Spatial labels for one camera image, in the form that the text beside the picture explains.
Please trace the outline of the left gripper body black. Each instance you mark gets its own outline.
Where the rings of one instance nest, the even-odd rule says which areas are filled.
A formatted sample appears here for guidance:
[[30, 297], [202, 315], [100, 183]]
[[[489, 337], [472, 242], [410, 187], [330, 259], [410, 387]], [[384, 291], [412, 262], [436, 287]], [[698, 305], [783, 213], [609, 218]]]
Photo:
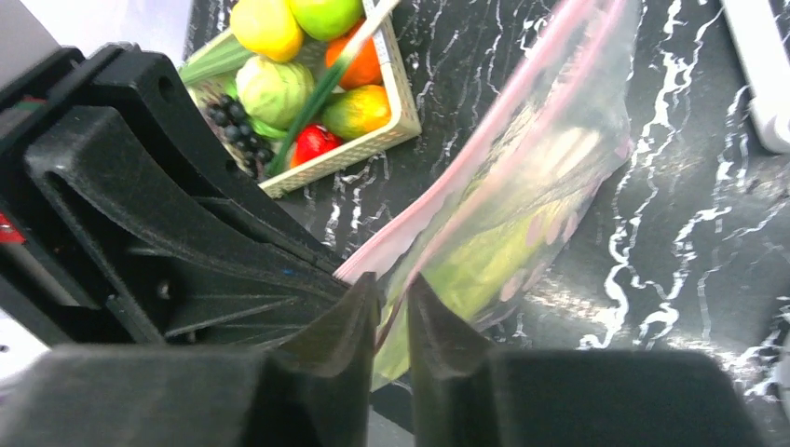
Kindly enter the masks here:
[[146, 340], [25, 160], [29, 146], [87, 98], [99, 74], [140, 50], [115, 43], [86, 57], [58, 47], [1, 88], [1, 308], [46, 345]]

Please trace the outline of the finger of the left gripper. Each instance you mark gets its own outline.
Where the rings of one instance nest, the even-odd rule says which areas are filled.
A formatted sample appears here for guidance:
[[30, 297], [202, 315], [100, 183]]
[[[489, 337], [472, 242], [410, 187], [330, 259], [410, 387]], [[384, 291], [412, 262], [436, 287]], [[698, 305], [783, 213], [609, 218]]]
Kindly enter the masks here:
[[154, 252], [234, 278], [339, 296], [332, 258], [287, 212], [225, 169], [207, 125], [197, 136], [78, 105], [26, 150], [30, 177], [65, 212], [75, 194]]
[[136, 343], [281, 342], [346, 291], [322, 244], [254, 240], [112, 240], [106, 306]]

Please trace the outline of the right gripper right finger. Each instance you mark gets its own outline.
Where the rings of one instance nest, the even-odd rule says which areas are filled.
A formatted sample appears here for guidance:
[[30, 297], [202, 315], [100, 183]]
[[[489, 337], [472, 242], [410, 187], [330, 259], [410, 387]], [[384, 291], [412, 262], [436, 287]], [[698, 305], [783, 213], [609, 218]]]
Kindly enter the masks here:
[[418, 276], [407, 290], [418, 446], [761, 446], [708, 356], [496, 345]]

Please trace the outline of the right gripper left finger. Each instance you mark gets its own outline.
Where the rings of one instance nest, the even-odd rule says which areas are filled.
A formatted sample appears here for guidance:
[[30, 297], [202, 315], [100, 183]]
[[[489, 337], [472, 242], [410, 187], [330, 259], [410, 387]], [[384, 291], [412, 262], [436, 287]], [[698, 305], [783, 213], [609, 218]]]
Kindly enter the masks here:
[[380, 292], [361, 275], [273, 349], [67, 345], [1, 407], [5, 446], [362, 446]]

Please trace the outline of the clear zip top bag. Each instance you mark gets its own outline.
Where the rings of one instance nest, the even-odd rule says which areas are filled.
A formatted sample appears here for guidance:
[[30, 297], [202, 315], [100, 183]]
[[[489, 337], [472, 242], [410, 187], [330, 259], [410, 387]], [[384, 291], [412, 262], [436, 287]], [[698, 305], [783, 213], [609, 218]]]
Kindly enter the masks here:
[[373, 388], [409, 369], [405, 292], [424, 278], [485, 328], [534, 285], [630, 155], [637, 1], [561, 1], [455, 160], [337, 270], [385, 295]]

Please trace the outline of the green celery stalk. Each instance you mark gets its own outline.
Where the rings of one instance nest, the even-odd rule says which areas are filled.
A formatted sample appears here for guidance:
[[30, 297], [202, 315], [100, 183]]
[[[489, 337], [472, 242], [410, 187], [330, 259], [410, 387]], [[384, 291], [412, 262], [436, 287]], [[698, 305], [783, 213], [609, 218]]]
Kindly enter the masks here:
[[404, 294], [413, 278], [424, 277], [467, 322], [489, 318], [572, 235], [592, 188], [619, 164], [626, 128], [622, 119], [576, 106], [546, 126], [524, 122], [496, 143], [484, 170], [385, 275], [373, 389], [409, 369]]

